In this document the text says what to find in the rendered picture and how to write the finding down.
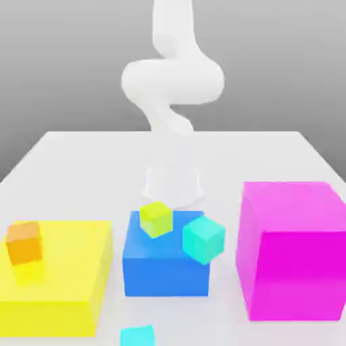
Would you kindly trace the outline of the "small orange cube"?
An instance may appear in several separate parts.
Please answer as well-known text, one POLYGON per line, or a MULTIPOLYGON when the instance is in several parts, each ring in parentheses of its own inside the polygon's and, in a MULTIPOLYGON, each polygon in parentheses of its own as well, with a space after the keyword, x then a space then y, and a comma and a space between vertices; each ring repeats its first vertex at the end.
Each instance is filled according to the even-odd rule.
POLYGON ((12 265, 42 260, 39 223, 31 221, 8 226, 5 245, 12 265))

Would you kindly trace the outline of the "large blue box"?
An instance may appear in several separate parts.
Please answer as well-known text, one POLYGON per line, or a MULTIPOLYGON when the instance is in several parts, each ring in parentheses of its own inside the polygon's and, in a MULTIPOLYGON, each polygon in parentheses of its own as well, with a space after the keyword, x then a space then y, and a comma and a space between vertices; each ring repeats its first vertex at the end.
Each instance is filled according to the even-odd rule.
POLYGON ((122 253, 127 297, 199 297, 209 293, 210 265, 202 265, 182 249, 182 229, 203 211, 174 211, 173 231, 152 239, 132 211, 122 253))

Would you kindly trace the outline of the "small cyan cube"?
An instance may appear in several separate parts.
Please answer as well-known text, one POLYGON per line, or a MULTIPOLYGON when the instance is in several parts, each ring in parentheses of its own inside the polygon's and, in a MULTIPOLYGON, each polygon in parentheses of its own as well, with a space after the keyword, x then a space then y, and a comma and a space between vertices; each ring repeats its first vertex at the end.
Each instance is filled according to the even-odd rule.
POLYGON ((122 329, 120 331, 120 346, 155 346, 153 326, 122 329))

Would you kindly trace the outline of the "small turquoise cube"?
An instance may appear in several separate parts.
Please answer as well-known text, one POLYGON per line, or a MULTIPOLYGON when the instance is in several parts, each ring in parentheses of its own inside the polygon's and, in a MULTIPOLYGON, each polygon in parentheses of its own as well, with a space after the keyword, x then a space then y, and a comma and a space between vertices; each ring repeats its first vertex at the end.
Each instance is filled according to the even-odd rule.
POLYGON ((201 216, 182 229, 182 248, 200 264, 207 265, 224 251, 226 229, 223 225, 201 216))

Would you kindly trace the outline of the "large yellow box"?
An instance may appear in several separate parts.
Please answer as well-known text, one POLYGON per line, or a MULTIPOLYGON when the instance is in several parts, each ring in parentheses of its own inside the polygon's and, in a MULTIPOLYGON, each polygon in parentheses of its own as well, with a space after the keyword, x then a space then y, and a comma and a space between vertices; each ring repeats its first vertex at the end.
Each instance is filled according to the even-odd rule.
POLYGON ((41 261, 0 240, 0 337, 94 337, 113 257, 109 221, 40 221, 41 261))

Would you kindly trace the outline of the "small lime green cube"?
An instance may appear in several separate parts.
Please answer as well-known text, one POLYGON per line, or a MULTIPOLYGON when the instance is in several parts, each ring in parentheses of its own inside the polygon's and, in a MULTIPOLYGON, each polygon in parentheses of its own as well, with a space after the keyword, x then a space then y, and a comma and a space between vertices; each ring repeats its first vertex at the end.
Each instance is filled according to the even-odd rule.
POLYGON ((152 238, 158 238, 173 230, 173 212, 162 203, 155 201, 140 208, 141 228, 152 238))

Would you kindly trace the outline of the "large magenta box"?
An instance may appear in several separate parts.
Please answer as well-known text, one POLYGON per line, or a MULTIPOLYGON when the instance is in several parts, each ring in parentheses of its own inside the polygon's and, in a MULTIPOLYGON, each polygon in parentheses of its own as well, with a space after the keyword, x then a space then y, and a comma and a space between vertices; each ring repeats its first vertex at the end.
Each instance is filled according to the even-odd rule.
POLYGON ((327 183, 245 182, 236 267, 251 321, 337 321, 346 202, 327 183))

